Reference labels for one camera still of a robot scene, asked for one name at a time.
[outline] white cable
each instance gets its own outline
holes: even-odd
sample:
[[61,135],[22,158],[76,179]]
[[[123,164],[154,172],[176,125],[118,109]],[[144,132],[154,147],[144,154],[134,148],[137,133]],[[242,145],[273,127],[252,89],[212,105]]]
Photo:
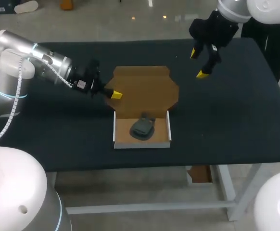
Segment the white cable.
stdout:
[[44,63],[47,67],[50,68],[50,70],[64,83],[66,84],[69,88],[72,88],[73,85],[70,84],[69,82],[67,82],[62,76],[60,76],[60,74],[45,60],[34,57],[32,55],[26,55],[20,58],[19,60],[19,65],[18,65],[18,83],[17,83],[17,88],[16,88],[16,95],[15,95],[15,99],[14,99],[14,103],[12,106],[12,110],[9,116],[9,119],[7,120],[4,128],[2,129],[2,131],[0,132],[0,139],[2,138],[2,136],[6,133],[6,131],[8,130],[9,126],[11,125],[11,122],[14,118],[15,112],[16,112],[16,108],[18,105],[18,99],[20,96],[20,89],[21,89],[21,81],[22,81],[22,76],[23,76],[23,62],[26,58],[34,58],[39,60],[40,62]]

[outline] gray floor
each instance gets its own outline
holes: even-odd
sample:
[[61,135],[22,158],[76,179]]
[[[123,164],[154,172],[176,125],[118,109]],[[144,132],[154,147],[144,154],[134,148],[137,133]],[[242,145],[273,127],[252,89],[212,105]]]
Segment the gray floor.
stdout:
[[[206,18],[216,2],[153,0],[150,8],[147,0],[122,0],[121,4],[118,0],[75,0],[75,10],[63,12],[58,0],[40,0],[41,8],[36,12],[2,16],[0,30],[8,29],[36,42],[182,39],[190,37],[192,20]],[[249,168],[230,166],[236,189]],[[270,171],[280,172],[280,163]],[[199,201],[221,196],[217,186],[186,187],[183,167],[66,172],[58,175],[56,187],[67,206]],[[252,205],[238,222],[228,222],[223,209],[208,209],[77,215],[72,216],[72,223],[76,231],[255,230]]]

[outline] person's leg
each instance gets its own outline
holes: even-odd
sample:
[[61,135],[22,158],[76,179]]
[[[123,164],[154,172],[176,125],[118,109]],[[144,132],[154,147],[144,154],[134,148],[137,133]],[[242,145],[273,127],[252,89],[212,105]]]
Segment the person's leg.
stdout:
[[280,80],[280,24],[269,30],[265,58],[276,80]]
[[242,38],[252,38],[255,40],[260,50],[264,54],[266,40],[268,37],[268,25],[251,18],[242,26]]

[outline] table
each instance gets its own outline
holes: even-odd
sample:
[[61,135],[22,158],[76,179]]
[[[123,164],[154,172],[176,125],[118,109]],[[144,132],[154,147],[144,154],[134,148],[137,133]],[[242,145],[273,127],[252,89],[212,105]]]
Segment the table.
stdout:
[[[280,88],[251,39],[234,39],[221,50],[222,64],[206,79],[195,76],[207,60],[191,60],[192,39],[44,43],[77,64],[94,57],[107,82],[120,65],[166,65],[180,86],[179,102],[170,110],[169,149],[114,150],[113,112],[98,95],[34,79],[22,113],[0,140],[33,155],[48,172],[127,167],[218,165],[227,201],[205,205],[131,205],[92,208],[134,211],[228,207],[229,220],[242,215],[266,176],[261,163],[280,162]],[[0,119],[0,130],[5,119]],[[235,197],[228,164],[255,164]],[[69,209],[70,213],[89,208]]]

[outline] cardboard box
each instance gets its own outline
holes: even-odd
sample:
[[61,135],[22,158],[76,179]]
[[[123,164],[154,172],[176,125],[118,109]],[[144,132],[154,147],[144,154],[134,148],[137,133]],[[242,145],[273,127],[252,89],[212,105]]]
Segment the cardboard box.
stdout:
[[[115,149],[169,148],[172,140],[168,109],[178,101],[178,86],[166,66],[119,66],[106,85],[123,94],[121,100],[106,99],[114,110]],[[133,138],[131,126],[142,113],[155,118],[153,136],[147,141]]]

